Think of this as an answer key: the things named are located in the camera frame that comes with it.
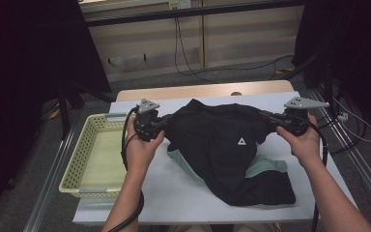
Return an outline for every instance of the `table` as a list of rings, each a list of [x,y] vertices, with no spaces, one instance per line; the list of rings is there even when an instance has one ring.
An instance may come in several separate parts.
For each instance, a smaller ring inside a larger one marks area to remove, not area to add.
[[[243,95],[229,97],[235,92]],[[297,95],[298,93],[293,91],[288,81],[246,82],[124,91],[119,94],[114,106],[118,110],[127,110],[141,98],[158,100],[161,105],[159,113],[163,115],[172,113],[174,108],[184,105],[189,98],[196,98],[206,104],[241,102],[276,112],[283,110],[283,103],[276,105],[270,101],[281,102],[288,98],[287,102]],[[115,110],[112,105],[110,111],[115,112]],[[297,203],[293,205],[228,206],[213,196],[207,187],[188,178],[182,169],[165,155],[168,143],[165,140],[158,147],[146,177],[143,186],[146,200],[144,210],[139,217],[140,223],[252,223],[312,219],[315,201],[306,174],[298,160],[289,155],[289,145],[276,134],[270,134],[267,137],[266,142],[259,147],[258,154],[287,162],[288,173],[297,196]],[[354,202],[331,158],[328,159],[328,170],[345,194]],[[82,198],[73,222],[85,225],[103,224],[113,203],[113,198]]]

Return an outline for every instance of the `white table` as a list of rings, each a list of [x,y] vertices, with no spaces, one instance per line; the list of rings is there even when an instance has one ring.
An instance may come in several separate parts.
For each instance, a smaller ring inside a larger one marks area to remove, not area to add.
[[[249,96],[225,96],[195,98],[207,105],[240,103],[252,105],[271,112],[282,112],[283,104],[297,92],[260,94]],[[190,98],[155,100],[160,104],[159,116],[174,113],[186,105]],[[110,112],[128,112],[139,101],[120,101],[110,108]],[[145,205],[139,216],[144,224],[201,224],[201,223],[252,223],[282,222],[312,219],[314,197],[307,176],[298,160],[291,155],[289,144],[275,133],[267,137],[258,147],[257,154],[273,160],[285,160],[297,202],[293,205],[233,207],[216,198],[210,190],[188,177],[176,162],[168,158],[168,140],[157,148],[156,156],[150,165],[143,186]],[[328,158],[328,170],[355,204],[333,160]],[[115,199],[82,198],[73,222],[86,225],[103,224]]]

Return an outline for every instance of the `clothing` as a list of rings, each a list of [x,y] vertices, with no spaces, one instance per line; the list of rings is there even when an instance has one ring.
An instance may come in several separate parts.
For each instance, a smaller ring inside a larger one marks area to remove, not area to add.
[[[190,167],[184,168],[187,174],[204,181],[229,205],[293,204],[296,199],[283,161],[259,157],[253,162],[257,144],[271,131],[259,111],[247,105],[207,106],[191,100],[173,114],[165,130],[168,155],[181,167]]]

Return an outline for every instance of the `hand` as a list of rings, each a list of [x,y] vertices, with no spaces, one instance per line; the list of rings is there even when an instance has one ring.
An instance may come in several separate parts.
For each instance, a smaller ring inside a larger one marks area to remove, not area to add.
[[[317,126],[316,118],[312,115],[308,117],[309,121]],[[316,160],[321,161],[320,137],[312,128],[309,127],[306,133],[299,137],[281,127],[277,127],[276,131],[291,145],[292,152],[300,161],[300,165],[305,167],[308,163],[314,163]]]
[[[128,170],[147,171],[155,156],[156,148],[164,139],[164,131],[161,131],[157,138],[151,142],[145,142],[135,135],[134,118],[128,119],[128,135],[126,136],[126,155],[128,158]]]

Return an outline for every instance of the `wall outlet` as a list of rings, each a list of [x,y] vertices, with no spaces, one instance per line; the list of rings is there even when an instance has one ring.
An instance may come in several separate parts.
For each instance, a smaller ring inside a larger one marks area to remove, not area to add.
[[[179,2],[180,2],[180,9],[191,8],[191,0],[179,0]]]
[[[168,10],[175,10],[175,9],[180,9],[179,0],[168,1]]]

